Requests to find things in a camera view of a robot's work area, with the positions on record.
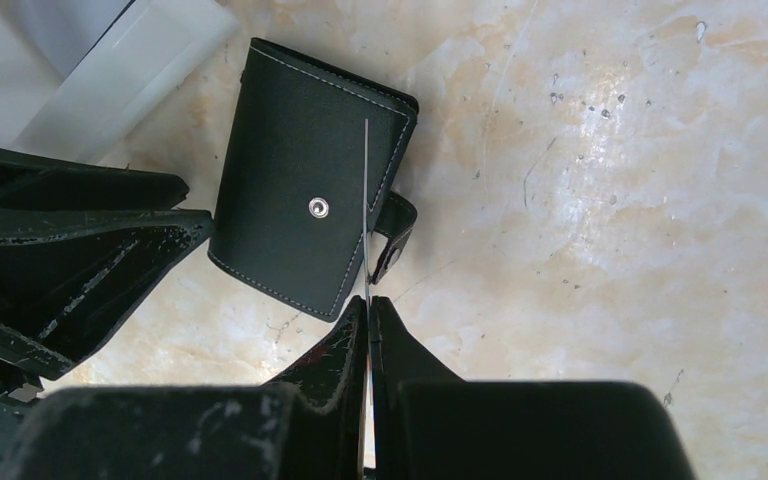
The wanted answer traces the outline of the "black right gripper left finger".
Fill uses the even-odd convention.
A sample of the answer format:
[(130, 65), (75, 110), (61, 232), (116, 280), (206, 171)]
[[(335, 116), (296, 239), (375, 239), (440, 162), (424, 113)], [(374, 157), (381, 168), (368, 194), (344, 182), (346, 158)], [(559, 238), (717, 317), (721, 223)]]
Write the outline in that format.
[(367, 387), (367, 302), (262, 386), (261, 471), (268, 479), (360, 479)]

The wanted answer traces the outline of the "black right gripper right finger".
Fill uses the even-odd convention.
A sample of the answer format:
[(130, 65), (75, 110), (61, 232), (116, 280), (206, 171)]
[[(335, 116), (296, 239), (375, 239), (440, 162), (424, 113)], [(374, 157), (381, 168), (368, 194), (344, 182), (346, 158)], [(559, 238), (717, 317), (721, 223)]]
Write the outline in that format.
[(464, 380), (410, 334), (391, 299), (370, 301), (369, 357), (377, 479), (407, 477), (408, 448), (399, 389), (406, 382)]

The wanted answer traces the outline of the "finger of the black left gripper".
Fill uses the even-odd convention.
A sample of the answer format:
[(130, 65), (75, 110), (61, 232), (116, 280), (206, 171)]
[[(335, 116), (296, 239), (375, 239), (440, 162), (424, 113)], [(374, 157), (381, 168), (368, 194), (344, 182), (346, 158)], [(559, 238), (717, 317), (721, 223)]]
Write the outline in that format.
[(0, 361), (61, 378), (212, 230), (204, 210), (0, 208)]
[(0, 208), (31, 211), (166, 210), (189, 187), (176, 175), (92, 166), (0, 148)]

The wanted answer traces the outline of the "black leather card holder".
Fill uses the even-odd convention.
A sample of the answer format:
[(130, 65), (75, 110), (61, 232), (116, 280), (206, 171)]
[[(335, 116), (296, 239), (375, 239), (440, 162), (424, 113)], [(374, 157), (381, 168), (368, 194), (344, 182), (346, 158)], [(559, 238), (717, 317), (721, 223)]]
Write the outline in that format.
[(325, 322), (341, 314), (371, 232), (391, 269), (417, 219), (393, 181), (417, 124), (409, 94), (280, 44), (250, 42), (209, 258)]

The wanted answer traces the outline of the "white plastic card tray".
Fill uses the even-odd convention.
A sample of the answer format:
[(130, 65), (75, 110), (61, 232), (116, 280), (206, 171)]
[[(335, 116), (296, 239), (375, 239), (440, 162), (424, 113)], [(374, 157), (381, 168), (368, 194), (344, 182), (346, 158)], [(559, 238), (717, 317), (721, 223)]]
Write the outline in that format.
[(215, 1), (0, 1), (0, 148), (99, 161), (237, 26)]

